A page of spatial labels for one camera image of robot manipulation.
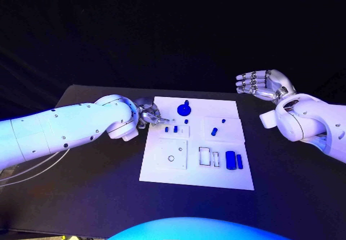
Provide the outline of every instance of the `blue object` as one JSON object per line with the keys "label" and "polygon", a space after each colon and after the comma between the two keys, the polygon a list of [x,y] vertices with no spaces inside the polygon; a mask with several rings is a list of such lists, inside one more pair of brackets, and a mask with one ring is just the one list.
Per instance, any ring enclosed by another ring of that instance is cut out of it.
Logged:
{"label": "blue object", "polygon": [[236,154],[236,162],[237,162],[237,168],[243,169],[243,162],[242,162],[242,156],[240,154]]}
{"label": "blue object", "polygon": [[214,136],[216,135],[216,132],[217,132],[217,128],[214,127],[212,132],[210,132],[210,135]]}
{"label": "blue object", "polygon": [[177,113],[178,113],[180,116],[187,116],[191,113],[191,108],[188,106],[188,101],[187,100],[184,101],[184,104],[181,104],[177,107]]}
{"label": "blue object", "polygon": [[287,240],[255,227],[209,218],[171,217],[132,226],[108,240]]}
{"label": "blue object", "polygon": [[227,170],[236,169],[236,153],[233,151],[225,152],[225,168]]}

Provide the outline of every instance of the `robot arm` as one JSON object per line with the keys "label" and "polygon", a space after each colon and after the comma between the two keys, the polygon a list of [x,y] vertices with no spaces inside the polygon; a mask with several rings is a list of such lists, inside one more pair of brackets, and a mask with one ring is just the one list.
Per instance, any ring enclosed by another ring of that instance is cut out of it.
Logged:
{"label": "robot arm", "polygon": [[37,114],[0,121],[0,170],[44,155],[92,142],[103,132],[128,141],[137,123],[167,123],[150,99],[137,105],[119,95],[103,96]]}
{"label": "robot arm", "polygon": [[276,104],[275,110],[259,115],[263,127],[276,127],[289,141],[312,144],[346,163],[346,106],[297,94],[288,78],[276,70],[245,73],[236,80],[237,93],[252,94]]}

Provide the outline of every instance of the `robotic hand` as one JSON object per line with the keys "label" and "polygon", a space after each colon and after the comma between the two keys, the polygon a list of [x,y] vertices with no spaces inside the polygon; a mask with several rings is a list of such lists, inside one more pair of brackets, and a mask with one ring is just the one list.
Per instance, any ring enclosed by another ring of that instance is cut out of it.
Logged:
{"label": "robotic hand", "polygon": [[276,105],[275,110],[259,115],[263,127],[276,126],[289,141],[312,144],[346,163],[346,106],[297,93],[287,76],[276,70],[245,73],[236,80],[237,93],[252,94]]}
{"label": "robotic hand", "polygon": [[132,102],[119,95],[0,121],[0,170],[92,142],[103,132],[111,139],[131,140],[138,122],[142,129],[147,123],[170,121],[161,118],[152,98]]}

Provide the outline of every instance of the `black background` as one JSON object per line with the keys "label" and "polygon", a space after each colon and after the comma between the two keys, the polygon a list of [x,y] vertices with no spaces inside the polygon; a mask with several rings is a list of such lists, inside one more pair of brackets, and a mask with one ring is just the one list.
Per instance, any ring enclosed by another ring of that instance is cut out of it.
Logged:
{"label": "black background", "polygon": [[0,1],[0,117],[52,108],[72,84],[235,92],[278,69],[344,104],[341,2]]}

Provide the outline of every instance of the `blue rectangular block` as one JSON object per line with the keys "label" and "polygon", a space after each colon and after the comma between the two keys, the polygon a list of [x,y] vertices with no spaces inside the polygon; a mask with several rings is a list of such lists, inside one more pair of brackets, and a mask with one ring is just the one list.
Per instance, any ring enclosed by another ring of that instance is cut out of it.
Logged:
{"label": "blue rectangular block", "polygon": [[236,154],[236,162],[237,162],[237,168],[243,169],[243,162],[242,162],[242,156],[240,154]]}
{"label": "blue rectangular block", "polygon": [[225,168],[227,170],[236,169],[236,153],[233,151],[225,152]]}

